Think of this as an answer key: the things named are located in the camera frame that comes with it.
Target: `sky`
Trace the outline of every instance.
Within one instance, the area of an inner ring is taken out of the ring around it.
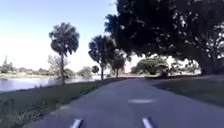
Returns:
[[[15,67],[38,70],[49,68],[48,55],[56,55],[48,36],[53,26],[71,23],[80,34],[79,48],[68,59],[68,68],[79,71],[96,65],[88,55],[88,43],[104,34],[107,14],[115,14],[112,0],[1,0],[0,2],[0,65],[7,56]],[[140,60],[133,57],[126,64],[130,71]]]

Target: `white dashed line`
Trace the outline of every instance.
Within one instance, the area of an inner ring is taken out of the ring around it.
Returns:
[[[151,125],[150,121],[147,118],[143,118],[142,122],[143,122],[145,128],[153,128],[153,126]]]
[[[81,119],[76,119],[71,128],[80,128],[81,123],[82,123]]]

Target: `water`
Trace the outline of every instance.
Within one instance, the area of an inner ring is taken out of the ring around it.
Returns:
[[[67,79],[66,83],[78,83],[78,82],[88,82],[95,81],[99,78],[75,78]],[[27,90],[36,87],[44,87],[50,85],[58,85],[59,80],[54,78],[10,78],[10,79],[0,79],[0,92],[15,91],[15,90]]]

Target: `asphalt road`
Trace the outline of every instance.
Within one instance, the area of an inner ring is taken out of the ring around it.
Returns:
[[[63,106],[24,128],[145,128],[150,118],[156,128],[223,128],[224,109],[156,89],[156,81],[137,78],[111,83]]]

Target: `grass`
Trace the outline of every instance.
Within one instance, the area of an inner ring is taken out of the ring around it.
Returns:
[[[177,80],[154,85],[178,95],[224,107],[224,80]]]
[[[51,86],[0,94],[0,127],[21,128],[90,91],[119,79]]]

